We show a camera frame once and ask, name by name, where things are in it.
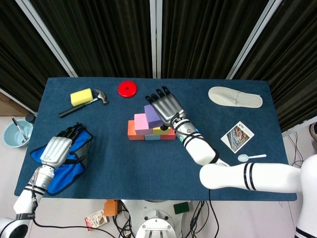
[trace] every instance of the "red disc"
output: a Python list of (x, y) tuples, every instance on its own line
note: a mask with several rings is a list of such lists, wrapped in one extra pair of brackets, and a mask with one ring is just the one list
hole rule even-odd
[(118, 93), (124, 98), (133, 97), (138, 91), (138, 87), (133, 81), (123, 81), (118, 86)]

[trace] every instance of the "curtain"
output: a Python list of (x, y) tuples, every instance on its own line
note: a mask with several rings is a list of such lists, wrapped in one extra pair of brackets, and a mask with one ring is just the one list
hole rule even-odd
[(0, 88), (37, 111), (47, 78), (67, 73), (15, 1), (0, 15)]
[(149, 0), (31, 0), (78, 76), (152, 77)]
[(226, 78), (267, 0), (164, 0), (162, 78)]
[(283, 1), (235, 78), (269, 82), (283, 131), (316, 116), (317, 1)]

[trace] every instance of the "floor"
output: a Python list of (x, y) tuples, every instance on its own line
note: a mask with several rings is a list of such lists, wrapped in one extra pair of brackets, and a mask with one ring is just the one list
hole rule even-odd
[[(0, 117), (0, 133), (11, 122), (9, 117)], [(294, 147), (288, 137), (283, 138), (289, 162), (294, 160)], [(298, 149), (304, 158), (317, 152), (317, 144), (310, 137), (308, 128), (298, 131)], [(22, 166), (26, 148), (8, 148), (0, 142), (2, 166), (0, 166), (0, 216), (15, 217), (13, 195), (17, 178)], [(218, 238), (290, 238), (294, 237), (294, 229), (300, 214), (302, 196), (298, 194), (295, 202), (213, 202), (213, 207), (220, 223)], [(103, 208), (104, 200), (43, 198), (37, 209), (37, 222), (42, 225), (84, 226), (84, 217)], [(204, 223), (207, 210), (202, 211), (198, 227)], [(189, 229), (191, 213), (183, 217), (183, 233)], [(119, 223), (124, 223), (123, 215)], [(118, 232), (109, 222), (101, 227), (115, 237)], [(198, 238), (214, 237), (216, 223), (211, 215), (206, 227), (197, 234)], [(88, 232), (86, 229), (52, 229), (39, 228), (30, 224), (28, 238), (101, 238), (109, 237), (100, 231)]]

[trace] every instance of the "block stack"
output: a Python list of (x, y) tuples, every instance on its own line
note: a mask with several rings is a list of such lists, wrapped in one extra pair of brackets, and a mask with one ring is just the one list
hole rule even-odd
[(128, 122), (129, 140), (174, 140), (176, 135), (171, 127), (161, 130), (163, 122), (151, 105), (144, 106), (144, 113), (135, 114)]

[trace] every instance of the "blue tablecloth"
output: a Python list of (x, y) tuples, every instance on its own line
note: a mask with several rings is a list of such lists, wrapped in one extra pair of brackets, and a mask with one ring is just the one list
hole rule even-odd
[[(145, 95), (167, 86), (187, 111), (205, 139), (219, 151), (221, 159), (230, 165), (239, 164), (239, 154), (267, 154), (253, 162), (287, 163), (281, 131), (269, 86), (263, 81), (216, 79), (142, 79), (133, 78), (138, 92), (133, 98), (122, 98), (118, 85), (126, 78), (79, 77), (48, 79), (38, 117), (21, 169), (15, 195), (19, 195), (36, 167), (30, 151), (45, 145), (52, 136), (83, 123), (95, 138), (86, 171), (73, 185), (55, 197), (89, 199), (149, 199), (149, 200), (207, 200), (208, 190), (199, 180), (197, 165), (179, 140), (130, 141), (128, 120), (143, 113), (148, 104)], [(223, 107), (208, 98), (214, 86), (261, 95), (259, 109)], [(94, 102), (65, 118), (58, 113), (70, 107), (69, 94), (96, 88), (104, 91), (109, 104)], [(234, 154), (220, 140), (238, 121), (243, 122), (255, 136)], [(223, 188), (212, 191), (213, 200), (290, 201), (296, 194), (247, 191)]]

